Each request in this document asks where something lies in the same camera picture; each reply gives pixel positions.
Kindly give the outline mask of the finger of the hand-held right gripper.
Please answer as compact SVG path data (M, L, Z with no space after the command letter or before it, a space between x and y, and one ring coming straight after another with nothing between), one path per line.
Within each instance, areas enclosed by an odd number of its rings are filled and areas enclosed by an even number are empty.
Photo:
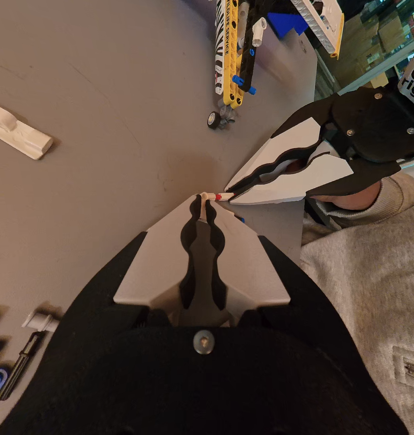
M302 159L319 140L320 125L309 118L283 133L269 138L241 167L225 187L225 192L236 192L268 174L279 173L292 160Z
M299 201L308 191L353 173L346 160L325 151L312 155L304 169L293 173L282 172L267 183L244 187L242 193L237 193L237 188L229 187L230 192L234 193L229 202L236 205L256 205Z

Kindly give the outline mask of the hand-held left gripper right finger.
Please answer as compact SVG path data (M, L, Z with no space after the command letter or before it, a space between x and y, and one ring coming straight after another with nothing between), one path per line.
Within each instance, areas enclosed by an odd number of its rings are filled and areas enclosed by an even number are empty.
M248 310L291 301L258 234L215 201L205 201L215 250L211 290L216 307L239 320Z

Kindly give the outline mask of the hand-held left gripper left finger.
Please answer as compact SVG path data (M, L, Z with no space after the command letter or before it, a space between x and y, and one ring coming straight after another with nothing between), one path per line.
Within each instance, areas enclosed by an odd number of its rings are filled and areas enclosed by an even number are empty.
M189 197L151 226L135 254L113 300L165 312L177 325L190 306L196 288L191 245L197 238L201 196Z

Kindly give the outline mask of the white round-end lego connector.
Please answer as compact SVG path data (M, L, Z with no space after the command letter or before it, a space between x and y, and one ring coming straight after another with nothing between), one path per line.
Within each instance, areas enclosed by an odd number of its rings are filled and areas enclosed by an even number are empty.
M201 197L200 220L204 223L207 223L206 202L207 201L215 202L216 194L203 192L200 194L200 197Z

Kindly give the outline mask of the pile of lego pieces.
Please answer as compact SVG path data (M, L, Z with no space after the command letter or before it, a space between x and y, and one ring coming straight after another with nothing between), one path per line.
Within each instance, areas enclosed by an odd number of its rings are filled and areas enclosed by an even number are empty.
M28 315L22 324L22 328L33 329L32 334L19 352L13 367L0 367L0 401L9 399L47 334L54 333L58 325L59 320L51 314L34 311Z

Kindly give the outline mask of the person's right forearm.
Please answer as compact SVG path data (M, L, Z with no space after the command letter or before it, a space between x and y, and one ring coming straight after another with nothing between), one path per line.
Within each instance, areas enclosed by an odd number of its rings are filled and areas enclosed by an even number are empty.
M335 231L369 224L378 224L414 206L414 178L399 171L381 180L381 190L374 204L366 210L346 210L334 204L315 200L316 210L327 218L328 225L317 223L305 214L302 244Z

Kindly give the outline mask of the yellow white lego airplane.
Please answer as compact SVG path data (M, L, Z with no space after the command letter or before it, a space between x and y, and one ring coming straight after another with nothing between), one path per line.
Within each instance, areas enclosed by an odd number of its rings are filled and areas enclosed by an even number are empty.
M344 30L344 13L335 0L218 0L215 12L215 93L218 111L209 114L210 129L235 122L235 110L252 86L257 49L270 27L267 14L300 14L331 58L338 59Z

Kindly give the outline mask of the white two-hole lego panel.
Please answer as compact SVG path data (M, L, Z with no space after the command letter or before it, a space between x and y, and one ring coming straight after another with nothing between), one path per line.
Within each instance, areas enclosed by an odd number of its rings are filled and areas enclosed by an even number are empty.
M33 160L41 159L53 144L53 138L19 121L0 107L0 140Z

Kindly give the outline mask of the stack of cardboard boxes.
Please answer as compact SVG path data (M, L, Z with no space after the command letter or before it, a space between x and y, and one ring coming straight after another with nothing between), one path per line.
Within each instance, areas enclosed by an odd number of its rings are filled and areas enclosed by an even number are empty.
M403 49L410 52L385 73L401 77L414 55L414 1L370 1L344 27L342 87L351 84L384 61L393 61Z

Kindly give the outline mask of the blue plastic bin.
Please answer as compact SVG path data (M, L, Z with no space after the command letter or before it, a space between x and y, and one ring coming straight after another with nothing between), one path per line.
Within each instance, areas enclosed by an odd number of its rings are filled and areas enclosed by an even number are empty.
M298 35L302 35L309 27L300 14L269 12L267 22L278 39L284 38L291 30L295 30Z

